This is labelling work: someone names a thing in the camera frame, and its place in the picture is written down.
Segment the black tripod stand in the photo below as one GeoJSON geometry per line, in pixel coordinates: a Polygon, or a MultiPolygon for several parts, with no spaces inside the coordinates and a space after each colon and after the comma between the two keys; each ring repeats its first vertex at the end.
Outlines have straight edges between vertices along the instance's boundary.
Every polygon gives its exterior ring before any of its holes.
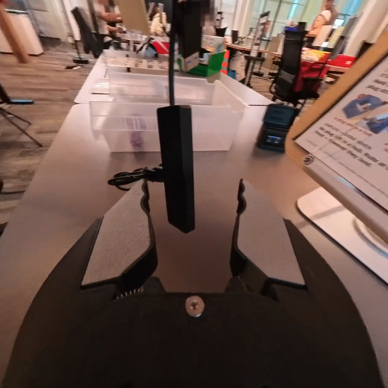
{"type": "Polygon", "coordinates": [[[28,128],[32,125],[32,123],[17,114],[11,113],[6,108],[17,105],[33,105],[35,102],[32,99],[15,99],[11,98],[7,91],[4,89],[2,85],[0,85],[0,115],[1,118],[5,119],[7,122],[12,124],[16,129],[18,129],[22,134],[28,137],[34,144],[38,147],[42,148],[43,144],[40,143],[36,138],[34,138],[31,134],[28,133],[28,128]]]}

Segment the white cabinet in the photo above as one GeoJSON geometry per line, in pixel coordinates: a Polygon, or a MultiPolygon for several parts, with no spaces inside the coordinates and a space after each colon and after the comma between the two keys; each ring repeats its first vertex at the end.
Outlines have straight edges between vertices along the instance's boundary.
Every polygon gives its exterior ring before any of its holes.
{"type": "Polygon", "coordinates": [[[23,43],[29,56],[41,56],[44,53],[41,41],[35,31],[29,14],[26,11],[5,9],[11,25],[23,43]]]}

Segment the printed instruction sheet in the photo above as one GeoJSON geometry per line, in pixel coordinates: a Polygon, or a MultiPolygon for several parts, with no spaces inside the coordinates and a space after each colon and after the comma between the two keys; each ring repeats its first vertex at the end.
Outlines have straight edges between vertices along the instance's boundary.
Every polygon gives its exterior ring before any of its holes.
{"type": "Polygon", "coordinates": [[[387,57],[295,142],[376,205],[388,205],[387,57]]]}

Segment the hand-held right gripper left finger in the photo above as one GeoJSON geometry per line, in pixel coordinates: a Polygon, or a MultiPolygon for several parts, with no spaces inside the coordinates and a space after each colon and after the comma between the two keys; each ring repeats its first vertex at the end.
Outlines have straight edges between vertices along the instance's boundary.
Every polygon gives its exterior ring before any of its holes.
{"type": "Polygon", "coordinates": [[[103,216],[81,286],[141,288],[157,264],[148,183],[140,180],[103,216]]]}

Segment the black mesh back chair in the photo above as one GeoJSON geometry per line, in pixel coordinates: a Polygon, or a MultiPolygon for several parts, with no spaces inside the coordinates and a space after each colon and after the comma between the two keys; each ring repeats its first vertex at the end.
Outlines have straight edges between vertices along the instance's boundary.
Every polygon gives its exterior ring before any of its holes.
{"type": "Polygon", "coordinates": [[[307,32],[300,28],[297,28],[296,31],[285,30],[280,67],[269,87],[273,102],[280,100],[283,103],[293,105],[295,108],[300,105],[300,109],[302,109],[308,99],[318,97],[318,93],[314,91],[318,80],[320,80],[318,76],[303,76],[302,89],[295,90],[306,34],[307,32]]]}

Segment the black power adapter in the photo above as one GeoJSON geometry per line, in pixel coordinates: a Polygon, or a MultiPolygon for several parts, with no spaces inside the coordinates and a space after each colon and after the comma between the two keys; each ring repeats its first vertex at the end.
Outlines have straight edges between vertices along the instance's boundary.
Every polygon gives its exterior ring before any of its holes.
{"type": "Polygon", "coordinates": [[[265,111],[259,130],[256,147],[284,152],[288,132],[300,110],[283,104],[270,104],[265,111]]]}

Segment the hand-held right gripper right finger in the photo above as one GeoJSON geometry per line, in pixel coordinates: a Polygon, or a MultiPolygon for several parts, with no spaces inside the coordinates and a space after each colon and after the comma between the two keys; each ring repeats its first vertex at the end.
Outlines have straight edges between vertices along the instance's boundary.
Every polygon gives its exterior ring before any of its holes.
{"type": "Polygon", "coordinates": [[[304,289],[305,280],[282,215],[245,179],[240,179],[230,270],[251,292],[271,285],[304,289]]]}

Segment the white clipboard stand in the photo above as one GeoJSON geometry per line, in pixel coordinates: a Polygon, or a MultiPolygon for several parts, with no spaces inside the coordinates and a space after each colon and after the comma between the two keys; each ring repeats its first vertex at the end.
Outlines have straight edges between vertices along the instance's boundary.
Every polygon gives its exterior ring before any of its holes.
{"type": "Polygon", "coordinates": [[[300,213],[387,284],[387,209],[312,154],[302,166],[320,187],[298,199],[300,213]]]}

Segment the clear plastic bin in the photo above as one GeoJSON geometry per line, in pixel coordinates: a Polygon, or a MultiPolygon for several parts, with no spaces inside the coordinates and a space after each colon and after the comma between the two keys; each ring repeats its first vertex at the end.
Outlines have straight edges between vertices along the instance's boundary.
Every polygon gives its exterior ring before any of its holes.
{"type": "MultiPolygon", "coordinates": [[[[96,86],[108,94],[105,101],[94,96],[89,102],[94,138],[104,140],[111,152],[158,152],[157,109],[169,103],[167,75],[110,73],[96,86]],[[130,142],[134,114],[147,124],[143,150],[130,142]]],[[[175,76],[174,88],[176,103],[191,106],[193,150],[229,150],[248,105],[220,80],[175,76]]]]}

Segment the black usb hub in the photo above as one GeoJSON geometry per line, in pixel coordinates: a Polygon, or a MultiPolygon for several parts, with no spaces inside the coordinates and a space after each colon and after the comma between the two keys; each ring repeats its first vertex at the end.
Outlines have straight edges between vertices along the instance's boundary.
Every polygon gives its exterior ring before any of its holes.
{"type": "Polygon", "coordinates": [[[157,119],[168,222],[187,234],[195,229],[191,106],[158,108],[157,119]]]}

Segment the green plastic bin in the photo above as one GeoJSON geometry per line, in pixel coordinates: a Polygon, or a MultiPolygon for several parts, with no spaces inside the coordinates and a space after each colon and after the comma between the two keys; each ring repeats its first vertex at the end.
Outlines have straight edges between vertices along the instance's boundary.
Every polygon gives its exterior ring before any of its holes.
{"type": "Polygon", "coordinates": [[[226,50],[221,51],[219,53],[204,51],[203,53],[206,54],[205,59],[207,60],[207,62],[204,62],[203,58],[200,56],[201,51],[197,51],[192,55],[192,57],[194,56],[198,57],[197,66],[187,71],[183,68],[184,60],[182,59],[181,55],[178,56],[177,63],[178,63],[179,69],[182,72],[187,72],[189,74],[201,76],[201,77],[209,77],[221,71],[222,62],[224,60],[224,56],[226,52],[227,52],[226,50]]]}

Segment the clear plastic tray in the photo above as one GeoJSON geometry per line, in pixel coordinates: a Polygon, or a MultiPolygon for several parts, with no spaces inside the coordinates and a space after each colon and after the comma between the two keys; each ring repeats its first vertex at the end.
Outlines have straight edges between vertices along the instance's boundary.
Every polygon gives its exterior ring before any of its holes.
{"type": "Polygon", "coordinates": [[[104,50],[102,62],[108,73],[168,75],[168,58],[143,58],[130,51],[104,50]]]}

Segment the red storage crate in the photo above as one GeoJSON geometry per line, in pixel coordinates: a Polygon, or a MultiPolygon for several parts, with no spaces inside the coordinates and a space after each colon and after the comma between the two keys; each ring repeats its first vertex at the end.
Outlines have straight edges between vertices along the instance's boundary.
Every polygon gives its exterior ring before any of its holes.
{"type": "Polygon", "coordinates": [[[333,59],[330,56],[330,52],[303,49],[298,76],[294,84],[294,91],[301,92],[307,91],[308,89],[317,91],[332,67],[348,69],[355,61],[354,56],[338,54],[333,59]]]}

